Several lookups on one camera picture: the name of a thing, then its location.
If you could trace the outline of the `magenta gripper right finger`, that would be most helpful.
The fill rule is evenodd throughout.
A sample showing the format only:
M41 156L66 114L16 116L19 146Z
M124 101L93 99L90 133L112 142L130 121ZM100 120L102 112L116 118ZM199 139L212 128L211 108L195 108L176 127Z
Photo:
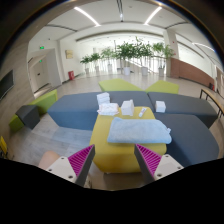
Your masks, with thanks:
M139 144L134 146L134 154L145 184L152 183L183 169L183 166L169 154L161 156Z

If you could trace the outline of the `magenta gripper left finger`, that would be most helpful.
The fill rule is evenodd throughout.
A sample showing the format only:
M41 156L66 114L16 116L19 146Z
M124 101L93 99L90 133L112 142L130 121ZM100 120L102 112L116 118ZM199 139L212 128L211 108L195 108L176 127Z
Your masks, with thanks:
M59 157L47 171L83 187L94 156L95 145L90 145L69 157Z

